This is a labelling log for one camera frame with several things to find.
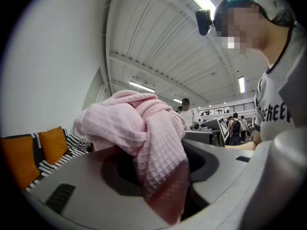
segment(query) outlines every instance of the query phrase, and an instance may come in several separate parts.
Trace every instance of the person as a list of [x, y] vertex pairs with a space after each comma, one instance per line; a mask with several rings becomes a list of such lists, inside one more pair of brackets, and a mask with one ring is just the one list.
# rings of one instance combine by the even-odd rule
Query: person
[[233, 114], [233, 118], [228, 123], [229, 136], [231, 136], [233, 134], [233, 128], [234, 128], [234, 124], [236, 123], [236, 121], [240, 125], [240, 127], [239, 127], [239, 135], [241, 136], [242, 125], [241, 125], [240, 120], [238, 119], [238, 113], [234, 113]]
[[182, 100], [182, 110], [178, 112], [184, 120], [187, 122], [187, 125], [192, 125], [197, 120], [201, 119], [201, 116], [198, 112], [194, 112], [194, 110], [190, 109], [190, 101], [188, 98], [184, 98]]
[[228, 131], [229, 131], [229, 143], [233, 146], [238, 146], [241, 141], [242, 124], [238, 119], [238, 113], [233, 114], [233, 119], [229, 121]]
[[226, 122], [227, 128], [228, 128], [228, 124], [229, 124], [230, 120], [233, 120], [233, 117], [232, 117], [232, 116], [229, 116], [229, 118], [228, 118], [228, 120], [227, 120], [227, 122]]
[[[227, 129], [228, 129], [228, 124], [229, 124], [230, 120], [233, 120], [232, 116], [229, 116], [227, 121], [226, 121]], [[227, 137], [227, 139], [225, 141], [225, 145], [229, 145], [229, 142], [230, 142], [230, 135]]]
[[241, 116], [241, 124], [242, 124], [241, 139], [243, 142], [245, 142], [246, 131], [248, 129], [248, 123], [244, 119], [244, 116]]
[[268, 69], [257, 87], [257, 118], [252, 142], [228, 148], [254, 150], [263, 141], [294, 128], [291, 114], [278, 94], [287, 73], [306, 51], [304, 29], [287, 10], [270, 20], [256, 0], [223, 0], [215, 10], [213, 24], [218, 36], [233, 37], [235, 48], [251, 48], [267, 60]]
[[179, 113], [180, 111], [182, 111], [182, 106], [179, 106], [179, 107], [177, 108], [176, 113]]

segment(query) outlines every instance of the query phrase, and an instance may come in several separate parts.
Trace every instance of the black and white striped fabric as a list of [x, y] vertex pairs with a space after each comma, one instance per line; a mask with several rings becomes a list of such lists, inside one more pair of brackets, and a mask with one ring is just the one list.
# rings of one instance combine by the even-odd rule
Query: black and white striped fabric
[[69, 148], [80, 149], [84, 151], [92, 151], [90, 147], [92, 143], [89, 142], [87, 139], [80, 138], [74, 135], [67, 135], [66, 144]]
[[52, 165], [45, 160], [44, 152], [39, 139], [39, 134], [30, 134], [33, 138], [34, 159], [35, 164], [39, 170], [39, 176], [25, 189], [26, 191], [30, 192], [31, 189], [35, 187], [35, 185], [37, 185], [42, 179], [52, 174], [56, 169], [61, 167], [69, 160], [88, 153], [87, 149], [93, 146], [93, 144], [88, 142], [86, 139], [84, 139], [84, 142], [81, 142], [82, 138], [74, 135], [69, 135], [65, 128], [63, 129], [63, 133], [66, 139], [68, 149], [60, 158], [60, 160]]
[[55, 164], [49, 164], [46, 160], [42, 160], [38, 165], [39, 176], [25, 189], [26, 191], [30, 192], [35, 185], [37, 185], [41, 180], [45, 177], [52, 174], [55, 170], [61, 167], [64, 163], [68, 162], [69, 160], [78, 157], [80, 155], [88, 153], [87, 151], [74, 149], [68, 147], [67, 151], [64, 155], [60, 158], [58, 162]]

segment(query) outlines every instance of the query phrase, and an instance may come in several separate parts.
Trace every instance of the towel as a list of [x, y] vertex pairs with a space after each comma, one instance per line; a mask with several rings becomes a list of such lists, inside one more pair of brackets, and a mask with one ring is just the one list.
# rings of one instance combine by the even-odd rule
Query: towel
[[145, 201], [168, 224], [180, 221], [189, 185], [181, 139], [189, 127], [172, 107], [151, 93], [120, 91], [82, 111], [75, 127], [96, 151], [117, 145], [134, 156]]

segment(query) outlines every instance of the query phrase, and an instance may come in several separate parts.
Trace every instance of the black vent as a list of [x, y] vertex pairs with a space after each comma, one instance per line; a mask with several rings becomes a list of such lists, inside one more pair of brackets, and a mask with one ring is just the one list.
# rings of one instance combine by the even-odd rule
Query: black vent
[[58, 214], [61, 214], [75, 188], [73, 185], [60, 184], [46, 201], [46, 205]]
[[240, 157], [237, 157], [236, 160], [248, 163], [250, 158], [240, 156]]

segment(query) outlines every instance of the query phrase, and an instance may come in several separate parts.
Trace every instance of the cap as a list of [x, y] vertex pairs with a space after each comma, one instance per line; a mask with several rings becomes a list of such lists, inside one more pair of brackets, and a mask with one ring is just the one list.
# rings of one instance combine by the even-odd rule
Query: cap
[[185, 105], [185, 106], [190, 105], [190, 100], [188, 98], [182, 99], [182, 105]]

